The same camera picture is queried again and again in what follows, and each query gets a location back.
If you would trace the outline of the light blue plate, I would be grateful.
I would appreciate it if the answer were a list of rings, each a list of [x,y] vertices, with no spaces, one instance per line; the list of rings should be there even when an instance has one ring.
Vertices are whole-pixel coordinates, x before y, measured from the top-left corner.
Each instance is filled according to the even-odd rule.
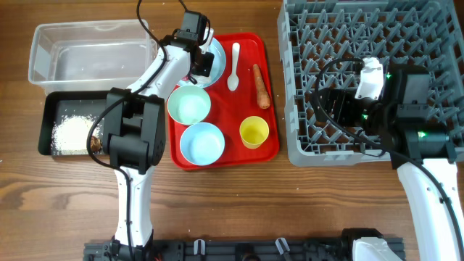
[[[225,51],[221,43],[213,37],[210,45],[207,48],[207,52],[214,55],[212,66],[210,70],[210,76],[208,78],[201,75],[193,75],[197,81],[195,86],[199,88],[207,88],[216,83],[222,76],[226,66]]]

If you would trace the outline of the white plastic spoon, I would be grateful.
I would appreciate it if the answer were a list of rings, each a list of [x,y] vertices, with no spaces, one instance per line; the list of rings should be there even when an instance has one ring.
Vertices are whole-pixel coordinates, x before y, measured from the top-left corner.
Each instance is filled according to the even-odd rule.
[[[231,67],[231,74],[227,79],[228,89],[230,91],[235,91],[239,85],[239,77],[237,75],[237,67],[239,61],[239,53],[240,53],[240,44],[233,43],[232,45],[232,67]]]

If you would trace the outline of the mint green bowl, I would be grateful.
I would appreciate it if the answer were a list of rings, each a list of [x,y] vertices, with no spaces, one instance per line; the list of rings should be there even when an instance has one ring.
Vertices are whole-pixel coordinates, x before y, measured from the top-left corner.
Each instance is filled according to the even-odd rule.
[[[171,93],[167,101],[170,117],[182,125],[203,121],[211,109],[210,95],[200,87],[182,86]]]

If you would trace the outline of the orange carrot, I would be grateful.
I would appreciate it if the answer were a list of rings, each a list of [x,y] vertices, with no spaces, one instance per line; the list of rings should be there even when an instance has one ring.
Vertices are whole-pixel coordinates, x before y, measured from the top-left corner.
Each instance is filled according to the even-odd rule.
[[[258,64],[254,64],[252,69],[254,73],[254,82],[257,89],[257,104],[261,109],[267,109],[270,107],[270,96],[262,79],[260,68]]]

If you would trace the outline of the light blue bowl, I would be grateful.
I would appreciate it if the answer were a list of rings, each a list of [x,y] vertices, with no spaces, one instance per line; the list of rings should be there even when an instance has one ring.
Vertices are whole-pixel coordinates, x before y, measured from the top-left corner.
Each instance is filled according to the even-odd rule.
[[[211,165],[223,155],[225,137],[212,123],[196,123],[182,133],[179,147],[189,163],[196,166]]]

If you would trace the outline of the yellow plastic cup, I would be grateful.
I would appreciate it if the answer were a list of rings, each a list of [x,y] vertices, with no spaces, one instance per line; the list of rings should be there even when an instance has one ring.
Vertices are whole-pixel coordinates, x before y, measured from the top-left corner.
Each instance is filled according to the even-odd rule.
[[[258,116],[247,117],[239,127],[241,140],[248,149],[260,147],[267,140],[269,133],[268,123]]]

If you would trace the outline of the brown mushroom scrap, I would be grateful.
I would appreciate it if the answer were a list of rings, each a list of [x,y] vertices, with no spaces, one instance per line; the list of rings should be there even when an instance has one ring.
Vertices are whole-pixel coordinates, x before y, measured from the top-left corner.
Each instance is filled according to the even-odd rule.
[[[101,140],[99,138],[97,138],[96,136],[92,136],[91,137],[90,147],[91,147],[91,152],[92,153],[99,152],[101,150],[101,148],[102,148]]]

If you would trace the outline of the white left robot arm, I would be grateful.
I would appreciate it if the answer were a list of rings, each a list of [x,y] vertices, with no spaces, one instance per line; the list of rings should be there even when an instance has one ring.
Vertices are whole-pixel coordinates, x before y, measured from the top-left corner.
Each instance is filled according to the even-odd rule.
[[[207,48],[214,30],[199,12],[184,10],[182,25],[162,40],[154,61],[127,88],[112,88],[93,127],[103,125],[106,167],[118,182],[118,227],[110,241],[86,244],[84,260],[156,260],[150,217],[151,185],[166,144],[165,102],[178,82],[210,75],[214,60]]]

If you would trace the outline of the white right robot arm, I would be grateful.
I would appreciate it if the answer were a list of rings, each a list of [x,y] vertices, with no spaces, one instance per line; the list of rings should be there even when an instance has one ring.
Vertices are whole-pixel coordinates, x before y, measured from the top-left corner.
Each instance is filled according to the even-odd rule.
[[[328,70],[352,64],[356,92],[321,88]],[[420,65],[384,68],[376,57],[328,62],[311,94],[315,116],[359,144],[389,154],[407,195],[423,260],[463,259],[463,210],[457,191],[457,152],[447,126],[429,119],[430,74]]]

